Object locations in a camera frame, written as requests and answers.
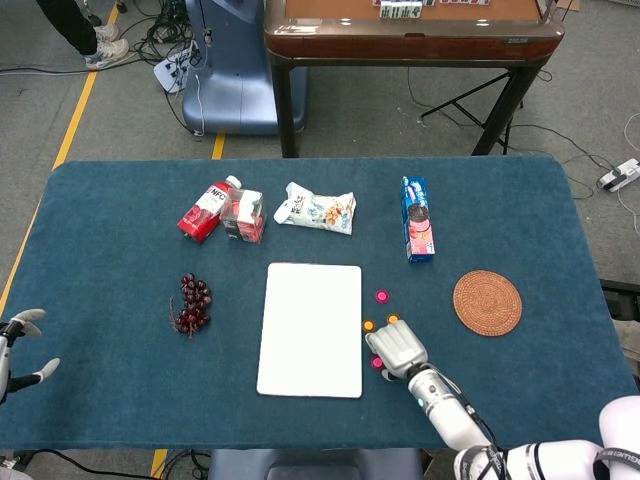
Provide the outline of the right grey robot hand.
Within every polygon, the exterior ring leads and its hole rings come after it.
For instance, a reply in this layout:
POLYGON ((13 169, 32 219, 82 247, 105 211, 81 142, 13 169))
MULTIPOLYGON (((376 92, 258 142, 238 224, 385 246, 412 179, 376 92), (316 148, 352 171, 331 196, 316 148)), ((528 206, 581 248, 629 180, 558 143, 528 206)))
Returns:
POLYGON ((412 368, 428 362, 425 346, 404 320, 366 333, 365 342, 371 352, 381 359, 382 375, 388 381, 406 380, 412 368))

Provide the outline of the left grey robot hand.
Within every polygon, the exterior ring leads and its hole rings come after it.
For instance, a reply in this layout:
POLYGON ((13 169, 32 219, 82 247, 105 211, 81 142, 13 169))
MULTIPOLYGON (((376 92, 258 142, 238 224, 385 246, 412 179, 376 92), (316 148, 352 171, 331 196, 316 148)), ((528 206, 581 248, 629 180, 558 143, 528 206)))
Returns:
POLYGON ((60 365, 59 358, 52 358, 40 370, 29 375, 13 377, 11 355, 15 341, 24 336, 41 336, 34 322, 46 315, 40 308, 24 310, 1 323, 1 403, 9 394, 40 384, 53 375, 60 365))

